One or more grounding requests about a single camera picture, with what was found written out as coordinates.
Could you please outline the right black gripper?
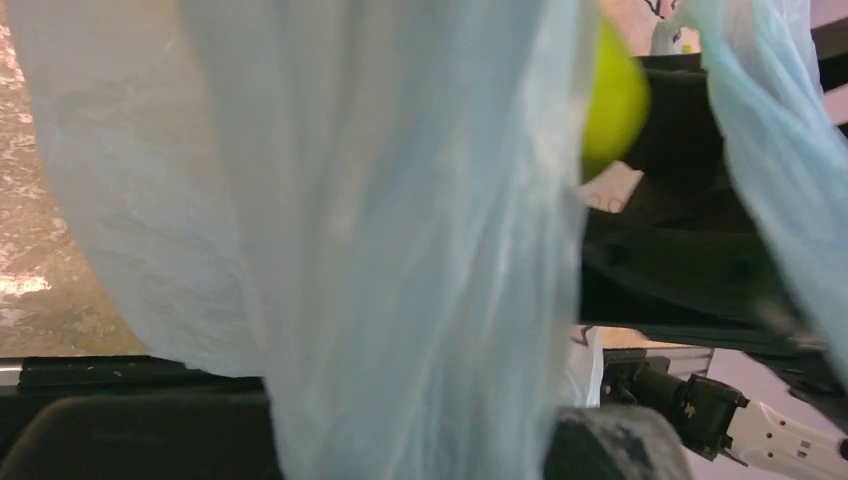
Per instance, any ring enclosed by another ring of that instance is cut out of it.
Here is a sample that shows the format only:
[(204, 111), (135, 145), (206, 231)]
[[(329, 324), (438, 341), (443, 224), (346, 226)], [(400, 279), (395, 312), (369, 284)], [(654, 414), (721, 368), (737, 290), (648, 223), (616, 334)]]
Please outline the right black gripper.
[(797, 309), (730, 183), (696, 54), (643, 56), (647, 122), (621, 211), (588, 211), (580, 320), (662, 342), (736, 350), (821, 411), (847, 407), (828, 342)]

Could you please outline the light blue plastic bag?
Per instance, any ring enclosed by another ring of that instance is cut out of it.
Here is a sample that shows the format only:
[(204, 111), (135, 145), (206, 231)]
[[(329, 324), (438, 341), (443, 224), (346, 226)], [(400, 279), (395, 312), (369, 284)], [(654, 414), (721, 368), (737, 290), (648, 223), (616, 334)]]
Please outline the light blue plastic bag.
[[(687, 479), (580, 320), (595, 1), (10, 1), (60, 212), (150, 357), (5, 479)], [(847, 384), (847, 142), (807, 1), (683, 1), (732, 186)]]

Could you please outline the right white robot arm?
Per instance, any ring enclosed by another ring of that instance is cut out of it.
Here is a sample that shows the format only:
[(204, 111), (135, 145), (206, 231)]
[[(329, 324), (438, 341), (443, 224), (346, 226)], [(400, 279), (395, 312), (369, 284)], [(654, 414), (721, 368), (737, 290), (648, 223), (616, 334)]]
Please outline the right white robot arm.
[[(732, 186), (698, 54), (643, 56), (648, 118), (625, 157), (641, 173), (616, 212), (591, 206), (582, 253), (581, 320), (648, 338), (736, 350), (840, 428), (847, 391), (797, 307), (764, 234)], [(706, 458), (794, 479), (843, 479), (847, 439), (666, 358), (631, 349), (605, 360), (605, 404), (649, 408)]]

